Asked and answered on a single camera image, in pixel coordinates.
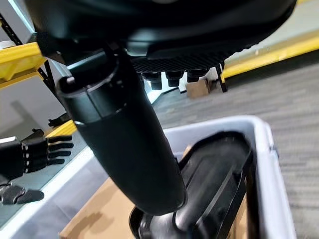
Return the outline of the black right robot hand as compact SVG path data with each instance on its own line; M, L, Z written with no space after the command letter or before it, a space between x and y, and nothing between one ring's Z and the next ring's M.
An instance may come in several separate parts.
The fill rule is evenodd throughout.
M119 189L161 216L187 203L141 76L205 70L275 32L294 0L27 0L41 53L67 66L56 92Z

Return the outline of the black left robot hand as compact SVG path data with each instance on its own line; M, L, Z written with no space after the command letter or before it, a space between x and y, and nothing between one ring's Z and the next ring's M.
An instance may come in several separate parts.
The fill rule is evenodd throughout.
M0 204L27 204L44 199L39 190L26 189L12 181L51 165L64 164L74 147L71 135L45 137L41 129L23 140L15 136L0 140Z

